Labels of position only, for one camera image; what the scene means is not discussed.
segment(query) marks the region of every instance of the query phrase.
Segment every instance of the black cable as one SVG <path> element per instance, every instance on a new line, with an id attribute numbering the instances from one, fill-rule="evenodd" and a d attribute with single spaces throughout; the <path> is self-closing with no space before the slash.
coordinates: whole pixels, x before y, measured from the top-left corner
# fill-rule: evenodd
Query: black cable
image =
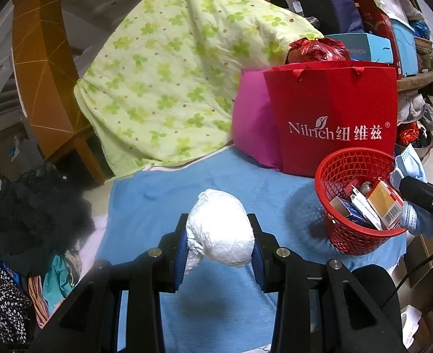
<path id="1" fill-rule="evenodd" d="M 411 276 L 414 272 L 416 272 L 419 268 L 422 268 L 425 264 L 427 264 L 428 262 L 433 260 L 433 254 L 431 254 L 427 259 L 425 259 L 422 263 L 419 263 L 418 265 L 416 265 L 410 272 L 407 273 L 407 275 L 405 275 L 405 277 L 399 282 L 399 284 L 397 285 L 396 289 L 394 290 L 394 292 L 391 294 L 391 296 L 388 297 L 388 299 L 384 302 L 384 304 L 381 306 L 381 309 L 383 309 L 383 307 L 387 304 L 387 302 L 389 300 L 391 300 L 391 298 L 398 292 L 398 290 L 400 289 L 401 285 L 403 285 L 406 280 L 409 278 L 409 276 Z"/>

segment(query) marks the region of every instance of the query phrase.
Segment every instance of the wooden shelf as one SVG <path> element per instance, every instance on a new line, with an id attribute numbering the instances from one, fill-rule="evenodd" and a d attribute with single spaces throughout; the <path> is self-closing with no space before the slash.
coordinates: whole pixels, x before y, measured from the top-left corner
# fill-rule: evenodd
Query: wooden shelf
<path id="1" fill-rule="evenodd" d="M 397 90 L 417 90 L 433 82 L 433 71 L 397 80 Z"/>

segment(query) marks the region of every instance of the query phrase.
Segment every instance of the red plastic basket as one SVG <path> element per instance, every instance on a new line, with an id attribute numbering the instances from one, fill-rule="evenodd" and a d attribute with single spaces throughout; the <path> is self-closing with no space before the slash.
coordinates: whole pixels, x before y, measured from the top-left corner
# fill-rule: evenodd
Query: red plastic basket
<path id="1" fill-rule="evenodd" d="M 344 192 L 355 178 L 373 182 L 377 178 L 389 180 L 394 158 L 374 149 L 352 147 L 326 156 L 316 170 L 314 186 L 324 207 L 325 224 L 331 243 L 347 254 L 367 254 L 375 251 L 386 240 L 405 232 L 404 228 L 378 231 L 362 227 L 343 217 L 331 206 L 331 200 L 339 196 L 347 199 Z"/>

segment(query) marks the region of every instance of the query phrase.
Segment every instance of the blue box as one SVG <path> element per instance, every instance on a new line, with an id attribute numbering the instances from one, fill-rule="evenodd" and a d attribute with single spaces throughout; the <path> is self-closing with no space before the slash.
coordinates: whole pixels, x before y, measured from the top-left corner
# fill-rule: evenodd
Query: blue box
<path id="1" fill-rule="evenodd" d="M 403 76 L 414 76 L 419 73 L 414 31 L 402 21 L 390 20 L 391 25 L 393 25 L 394 37 L 396 37 Z"/>
<path id="2" fill-rule="evenodd" d="M 330 34 L 326 37 L 342 41 L 355 61 L 393 63 L 391 42 L 369 33 Z"/>
<path id="3" fill-rule="evenodd" d="M 373 224 L 371 224 L 363 217 L 360 212 L 358 212 L 358 210 L 352 205 L 352 203 L 349 203 L 348 201 L 336 196 L 334 199 L 331 200 L 331 206 L 333 206 L 337 211 L 340 212 L 343 217 L 346 217 L 351 222 L 354 222 L 355 224 L 361 225 L 366 228 L 376 229 Z"/>

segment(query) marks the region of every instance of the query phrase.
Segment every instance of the polka dot fabric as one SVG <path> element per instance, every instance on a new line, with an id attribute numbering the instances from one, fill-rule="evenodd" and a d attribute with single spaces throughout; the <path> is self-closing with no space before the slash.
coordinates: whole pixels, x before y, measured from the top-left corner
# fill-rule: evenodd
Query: polka dot fabric
<path id="1" fill-rule="evenodd" d="M 29 299 L 0 266 L 0 338 L 5 344 L 25 344 L 24 318 Z"/>

